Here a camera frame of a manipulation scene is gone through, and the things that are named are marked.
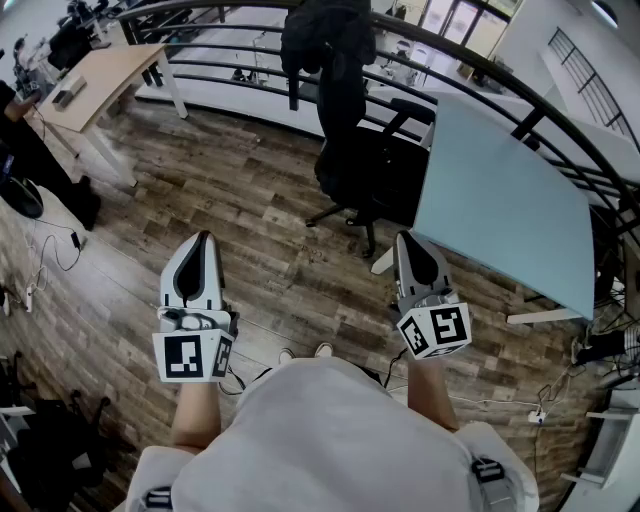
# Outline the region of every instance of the shoe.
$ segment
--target shoe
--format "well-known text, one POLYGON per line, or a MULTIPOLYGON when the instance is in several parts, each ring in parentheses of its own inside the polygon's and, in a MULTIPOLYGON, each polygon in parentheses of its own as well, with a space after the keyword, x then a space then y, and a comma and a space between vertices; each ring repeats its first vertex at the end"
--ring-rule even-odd
POLYGON ((331 357, 333 356, 333 345, 331 343, 321 343, 313 357, 331 357))
POLYGON ((293 361, 296 356, 293 355, 293 352, 288 348, 283 348, 280 351, 280 355, 278 356, 278 364, 287 364, 293 361))
POLYGON ((91 194, 85 200, 85 204, 83 207, 83 212, 78 217, 78 220, 82 222, 84 229, 87 231, 92 231, 93 227, 96 224, 96 219, 98 218, 98 212, 100 211, 100 205, 102 201, 95 194, 91 194))

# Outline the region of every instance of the white table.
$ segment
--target white table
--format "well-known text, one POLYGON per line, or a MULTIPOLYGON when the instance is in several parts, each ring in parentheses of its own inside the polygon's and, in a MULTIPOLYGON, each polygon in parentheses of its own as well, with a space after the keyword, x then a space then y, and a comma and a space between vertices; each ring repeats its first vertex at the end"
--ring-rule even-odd
POLYGON ((605 420, 586 467, 579 476, 562 474, 577 484, 604 489, 621 475, 640 471, 640 414, 636 411, 609 409, 587 413, 588 418, 605 420))

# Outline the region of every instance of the ceiling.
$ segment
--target ceiling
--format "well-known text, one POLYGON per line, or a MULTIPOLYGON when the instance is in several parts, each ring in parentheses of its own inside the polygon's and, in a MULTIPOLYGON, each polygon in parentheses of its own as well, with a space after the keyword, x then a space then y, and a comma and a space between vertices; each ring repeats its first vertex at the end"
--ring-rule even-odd
POLYGON ((606 26, 618 39, 626 44, 633 53, 640 57, 640 1, 639 0, 603 0, 615 11, 618 17, 618 28, 609 27, 591 6, 591 0, 567 0, 584 15, 597 19, 606 26))

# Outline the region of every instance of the railing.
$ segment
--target railing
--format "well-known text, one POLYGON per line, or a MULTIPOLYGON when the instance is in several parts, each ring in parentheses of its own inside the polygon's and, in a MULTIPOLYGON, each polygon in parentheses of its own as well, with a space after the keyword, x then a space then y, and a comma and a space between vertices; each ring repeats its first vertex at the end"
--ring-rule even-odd
MULTIPOLYGON (((175 34, 180 33, 181 31, 193 31, 193 30, 253 30, 253 31, 268 31, 268 32, 282 32, 282 27, 278 26, 261 26, 261 25, 231 25, 225 24, 225 8, 234 8, 234 7, 269 7, 276 9, 294 9, 299 5, 299 0, 169 0, 161 3, 156 3, 149 6, 140 7, 137 9, 132 9, 120 15, 118 19, 120 20, 123 28, 123 32, 129 44, 143 44, 150 34, 175 34), (143 27, 141 25, 141 20, 146 19, 146 17, 160 12, 176 12, 179 13, 184 9, 198 9, 198 8, 212 8, 217 7, 219 10, 219 18, 220 23, 205 23, 205 24, 196 24, 196 23, 188 23, 188 24, 174 24, 174 25, 163 25, 160 27, 143 27)), ((522 83, 520 80, 515 78, 513 75, 507 73, 502 68, 495 65, 493 62, 481 57, 480 55, 474 53, 471 50, 468 50, 456 43, 453 43, 443 37, 440 37, 431 32, 425 31, 417 26, 411 25, 409 23, 400 21, 396 18, 392 18, 385 15, 380 15, 376 13, 372 13, 372 23, 374 27, 381 29, 386 32, 391 32, 397 35, 400 35, 404 39, 409 41, 418 42, 424 44, 426 46, 430 46, 431 48, 442 52, 446 55, 453 57, 456 60, 462 61, 465 64, 481 70, 484 75, 492 78, 496 82, 500 83, 502 86, 510 90, 512 93, 520 97, 529 103, 533 109, 531 112, 524 118, 518 119, 513 114, 505 110, 500 105, 497 105, 486 96, 472 90, 467 85, 457 82, 452 78, 449 78, 445 75, 442 75, 433 69, 425 67, 421 64, 413 62, 411 60, 407 60, 405 58, 399 57, 395 54, 390 54, 383 51, 378 51, 378 55, 384 57, 385 59, 389 59, 390 61, 398 62, 403 64, 409 68, 412 68, 418 72, 425 73, 428 76, 432 76, 441 82, 448 84, 459 91, 464 92, 465 94, 471 96, 478 102, 483 105, 493 109, 495 112, 502 115, 504 118, 509 120, 514 125, 514 129, 512 135, 517 139, 524 139, 527 135, 532 135, 537 139, 540 144, 542 144, 548 151, 555 155, 555 158, 549 159, 553 165, 561 168, 560 172, 565 174, 565 176, 569 177, 574 184, 581 189, 589 190, 595 193, 599 199, 604 203, 607 208, 609 208, 613 212, 613 216, 620 223, 620 226, 616 228, 615 226, 610 226, 612 230, 617 229, 618 234, 628 232, 631 238, 638 244, 640 247, 640 242, 635 237, 634 233, 631 231, 633 227, 635 227, 640 219, 640 205, 635 200, 634 196, 631 194, 627 185, 633 185, 628 180, 623 180, 618 176, 616 171, 613 169, 611 164, 607 161, 607 159, 600 153, 600 151, 593 145, 593 143, 569 120, 567 119, 560 111, 558 111, 554 106, 544 100, 541 96, 539 96, 533 89, 528 87, 526 84, 522 83), (596 169, 585 169, 584 167, 578 166, 574 164, 562 151, 560 151, 552 142, 547 140, 545 137, 540 135, 540 133, 534 131, 535 126, 544 118, 547 118, 552 123, 554 123, 560 130, 562 130, 573 142, 575 142, 578 147, 584 151, 584 153, 594 162, 597 166, 596 169), (625 204, 628 205, 628 208, 633 212, 635 219, 630 222, 626 222, 616 206, 612 203, 611 199, 622 199, 625 204)), ((234 50, 239 52, 254 52, 255 53, 263 53, 263 54, 271 54, 271 55, 279 55, 279 50, 271 49, 271 48, 258 48, 255 46, 249 45, 225 45, 225 44, 208 44, 208 43, 198 43, 198 42, 179 42, 179 43, 168 43, 168 46, 171 51, 173 50, 182 50, 185 48, 212 48, 212 49, 223 49, 223 50, 234 50)), ((240 68, 244 71, 253 71, 260 73, 269 73, 273 76, 278 77, 286 77, 285 73, 283 73, 279 69, 269 69, 265 70, 263 67, 257 66, 249 66, 243 65, 239 63, 229 63, 229 62, 213 62, 213 61, 203 61, 203 60, 194 60, 194 59, 171 59, 169 61, 171 64, 188 64, 195 66, 210 66, 217 68, 240 68)), ((307 77, 300 75, 298 76, 298 80, 292 79, 289 81, 289 90, 281 89, 277 87, 271 87, 268 85, 263 85, 260 83, 252 83, 252 82, 241 82, 234 81, 226 78, 218 78, 212 76, 205 75, 196 75, 196 74, 187 74, 187 73, 176 73, 175 77, 178 79, 185 80, 199 80, 206 81, 212 83, 220 83, 227 84, 236 87, 244 87, 251 88, 260 91, 266 91, 272 94, 277 94, 281 96, 289 96, 290 97, 290 107, 293 110, 297 110, 298 108, 298 81, 305 82, 309 84, 317 84, 317 80, 312 77, 307 77)), ((364 77, 366 79, 374 80, 379 83, 383 83, 389 87, 393 87, 397 90, 403 91, 415 98, 418 98, 422 101, 431 103, 436 105, 437 100, 432 96, 425 94, 424 92, 418 91, 412 87, 400 84, 398 82, 389 80, 387 78, 381 77, 379 75, 373 75, 370 73, 364 73, 364 77)), ((162 84, 162 78, 158 72, 158 70, 154 67, 149 69, 148 74, 145 76, 145 80, 149 85, 151 85, 152 80, 157 84, 162 84)), ((315 103, 315 98, 303 96, 301 98, 304 101, 315 103)), ((379 98, 373 97, 371 95, 367 95, 366 99, 369 103, 373 103, 375 105, 387 108, 389 110, 394 111, 395 108, 390 105, 388 102, 381 100, 379 98)), ((366 116, 366 121, 374 123, 379 126, 386 126, 386 123, 380 119, 377 119, 372 116, 366 116)), ((408 131, 402 131, 403 135, 417 140, 417 137, 408 131)))
POLYGON ((638 152, 640 144, 629 126, 620 105, 611 94, 600 75, 560 28, 549 41, 549 47, 558 56, 562 66, 576 84, 577 92, 584 99, 596 123, 630 137, 638 152))

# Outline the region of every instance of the device on desk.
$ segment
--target device on desk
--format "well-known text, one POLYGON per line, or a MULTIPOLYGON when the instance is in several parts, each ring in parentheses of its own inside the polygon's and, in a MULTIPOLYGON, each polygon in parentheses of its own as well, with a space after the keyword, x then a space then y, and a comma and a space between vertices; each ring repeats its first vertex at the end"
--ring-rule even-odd
POLYGON ((62 112, 69 103, 73 101, 78 93, 82 90, 82 88, 87 85, 87 81, 83 76, 77 76, 73 78, 69 78, 60 89, 60 92, 56 94, 56 97, 53 98, 54 108, 58 112, 62 112))

